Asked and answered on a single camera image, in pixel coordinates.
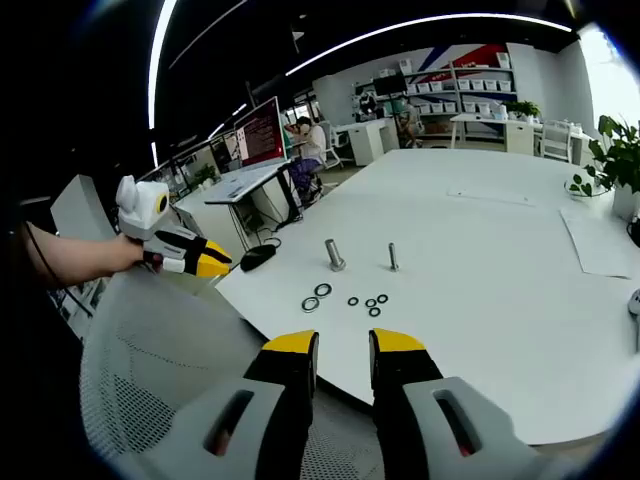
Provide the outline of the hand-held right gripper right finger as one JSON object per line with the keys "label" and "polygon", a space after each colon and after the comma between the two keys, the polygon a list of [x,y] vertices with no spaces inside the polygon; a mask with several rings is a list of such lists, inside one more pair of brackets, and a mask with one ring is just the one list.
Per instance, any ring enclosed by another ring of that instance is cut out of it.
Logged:
{"label": "hand-held right gripper right finger", "polygon": [[426,347],[369,332],[373,419],[388,479],[545,479],[553,461],[517,439],[509,415],[459,377],[443,377]]}

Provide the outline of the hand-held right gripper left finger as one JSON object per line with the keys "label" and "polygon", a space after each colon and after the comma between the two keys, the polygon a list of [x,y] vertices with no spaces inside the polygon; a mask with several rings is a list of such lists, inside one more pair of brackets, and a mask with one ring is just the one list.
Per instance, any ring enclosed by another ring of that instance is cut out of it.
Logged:
{"label": "hand-held right gripper left finger", "polygon": [[178,411],[164,438],[119,459],[124,479],[297,479],[313,421],[319,335],[264,344],[245,374]]}

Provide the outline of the person's left hand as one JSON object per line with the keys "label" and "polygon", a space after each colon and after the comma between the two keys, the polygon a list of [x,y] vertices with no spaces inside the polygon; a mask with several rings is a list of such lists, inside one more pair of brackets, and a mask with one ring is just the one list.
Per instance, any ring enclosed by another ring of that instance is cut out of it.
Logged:
{"label": "person's left hand", "polygon": [[156,273],[162,270],[163,257],[146,251],[138,240],[119,234],[106,244],[107,271],[110,273],[124,272],[138,265],[146,265]]}

